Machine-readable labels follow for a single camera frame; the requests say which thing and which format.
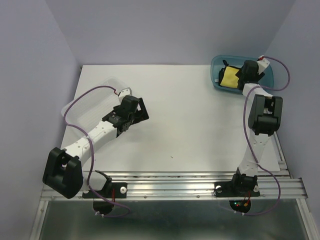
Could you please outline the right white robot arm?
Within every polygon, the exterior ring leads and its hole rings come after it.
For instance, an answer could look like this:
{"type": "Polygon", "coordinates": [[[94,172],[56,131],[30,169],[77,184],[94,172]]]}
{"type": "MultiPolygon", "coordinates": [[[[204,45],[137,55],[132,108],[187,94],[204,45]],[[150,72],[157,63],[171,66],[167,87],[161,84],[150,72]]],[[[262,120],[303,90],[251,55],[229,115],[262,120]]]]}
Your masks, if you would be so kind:
{"type": "Polygon", "coordinates": [[[247,141],[242,162],[230,182],[231,192],[242,195],[258,192],[258,168],[266,144],[279,129],[283,99],[267,93],[259,84],[270,62],[261,56],[258,60],[245,60],[237,72],[237,88],[245,96],[243,128],[247,141]]]}

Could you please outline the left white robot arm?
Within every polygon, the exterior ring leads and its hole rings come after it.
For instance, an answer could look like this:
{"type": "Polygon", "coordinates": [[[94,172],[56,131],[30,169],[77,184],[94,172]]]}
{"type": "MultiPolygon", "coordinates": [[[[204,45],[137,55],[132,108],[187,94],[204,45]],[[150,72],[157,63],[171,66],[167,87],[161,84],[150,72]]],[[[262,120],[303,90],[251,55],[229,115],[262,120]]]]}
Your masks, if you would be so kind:
{"type": "Polygon", "coordinates": [[[100,197],[111,193],[111,178],[98,170],[83,172],[93,154],[127,131],[131,125],[148,120],[149,115],[142,98],[126,95],[121,103],[105,115],[84,137],[63,149],[53,148],[44,169],[42,181],[67,199],[80,191],[94,190],[100,197]]]}

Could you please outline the yellow towel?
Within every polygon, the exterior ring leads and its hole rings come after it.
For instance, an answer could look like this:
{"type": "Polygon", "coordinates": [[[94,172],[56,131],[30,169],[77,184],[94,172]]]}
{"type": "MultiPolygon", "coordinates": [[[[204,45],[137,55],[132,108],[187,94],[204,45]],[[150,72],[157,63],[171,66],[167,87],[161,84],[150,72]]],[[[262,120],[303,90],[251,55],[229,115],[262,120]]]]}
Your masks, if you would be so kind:
{"type": "Polygon", "coordinates": [[[229,65],[225,59],[222,62],[224,67],[218,73],[218,85],[225,88],[237,89],[240,79],[237,74],[241,68],[229,65]]]}

